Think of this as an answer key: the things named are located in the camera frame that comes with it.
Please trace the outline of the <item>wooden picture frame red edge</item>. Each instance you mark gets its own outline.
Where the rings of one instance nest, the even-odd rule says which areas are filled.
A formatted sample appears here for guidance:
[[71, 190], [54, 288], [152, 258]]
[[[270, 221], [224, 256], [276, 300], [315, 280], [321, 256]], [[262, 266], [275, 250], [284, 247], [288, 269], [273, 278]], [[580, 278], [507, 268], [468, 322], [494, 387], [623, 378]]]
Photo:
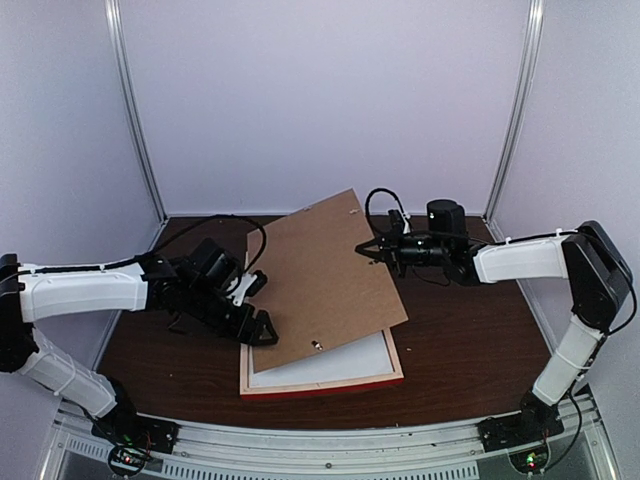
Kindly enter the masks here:
[[387, 386], [404, 374], [391, 327], [408, 319], [387, 268], [353, 252], [266, 253], [256, 305], [279, 341], [240, 351], [244, 399], [275, 399]]

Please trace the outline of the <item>brown backing board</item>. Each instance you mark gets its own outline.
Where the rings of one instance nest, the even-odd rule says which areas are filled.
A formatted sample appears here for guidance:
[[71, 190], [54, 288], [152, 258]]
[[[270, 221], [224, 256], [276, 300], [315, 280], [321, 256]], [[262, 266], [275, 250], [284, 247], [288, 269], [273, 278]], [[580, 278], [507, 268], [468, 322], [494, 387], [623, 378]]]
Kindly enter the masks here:
[[261, 372], [327, 353], [404, 323], [408, 314], [387, 267], [356, 253], [373, 234], [353, 190], [268, 223], [247, 236], [247, 255], [268, 277], [253, 297], [279, 336], [257, 347]]

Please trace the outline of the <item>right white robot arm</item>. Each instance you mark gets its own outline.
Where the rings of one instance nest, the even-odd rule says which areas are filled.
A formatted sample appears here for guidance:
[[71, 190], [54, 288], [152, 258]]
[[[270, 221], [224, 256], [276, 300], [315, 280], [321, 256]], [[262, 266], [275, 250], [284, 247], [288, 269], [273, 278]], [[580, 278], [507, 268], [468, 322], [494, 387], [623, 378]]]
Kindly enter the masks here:
[[388, 229], [356, 246], [357, 253], [399, 275], [414, 267], [438, 267], [460, 286], [506, 281], [565, 282], [571, 299], [568, 324], [550, 360], [513, 419], [519, 440], [535, 440], [551, 424], [550, 410], [569, 394], [595, 360], [626, 301], [637, 299], [633, 274], [597, 221], [569, 230], [499, 242], [471, 237], [466, 213], [449, 199], [426, 205], [427, 226], [413, 228], [402, 208], [390, 210]]

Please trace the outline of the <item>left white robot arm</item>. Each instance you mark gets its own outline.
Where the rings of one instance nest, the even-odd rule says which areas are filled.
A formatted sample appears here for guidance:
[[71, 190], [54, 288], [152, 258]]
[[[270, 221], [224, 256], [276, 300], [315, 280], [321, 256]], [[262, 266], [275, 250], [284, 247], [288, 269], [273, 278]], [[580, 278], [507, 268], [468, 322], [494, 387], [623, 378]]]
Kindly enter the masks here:
[[185, 314], [217, 335], [250, 346], [279, 340], [269, 314], [247, 298], [267, 283], [247, 272], [212, 239], [169, 260], [147, 252], [102, 265], [44, 267], [1, 258], [1, 370], [19, 373], [82, 407], [123, 444], [137, 442], [144, 424], [124, 388], [80, 365], [35, 324], [68, 314], [164, 310]]

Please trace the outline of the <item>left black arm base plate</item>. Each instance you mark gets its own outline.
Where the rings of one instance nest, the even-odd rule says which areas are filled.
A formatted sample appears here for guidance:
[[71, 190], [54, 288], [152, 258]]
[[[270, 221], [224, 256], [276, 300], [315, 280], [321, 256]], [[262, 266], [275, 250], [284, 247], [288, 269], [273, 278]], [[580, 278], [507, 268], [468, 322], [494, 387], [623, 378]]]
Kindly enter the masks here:
[[143, 453], [171, 454], [177, 441], [179, 425], [168, 420], [136, 416], [132, 424], [115, 426], [105, 418], [91, 418], [91, 433], [112, 445], [133, 447]]

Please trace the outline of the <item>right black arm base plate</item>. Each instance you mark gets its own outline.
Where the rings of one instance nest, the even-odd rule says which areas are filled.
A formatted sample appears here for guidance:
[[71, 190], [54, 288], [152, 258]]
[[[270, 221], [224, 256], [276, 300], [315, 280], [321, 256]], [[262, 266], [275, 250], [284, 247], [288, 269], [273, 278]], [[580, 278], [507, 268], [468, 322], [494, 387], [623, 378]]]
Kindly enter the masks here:
[[522, 412], [486, 418], [477, 424], [477, 429], [486, 453], [540, 443], [565, 431], [555, 416], [540, 423]]

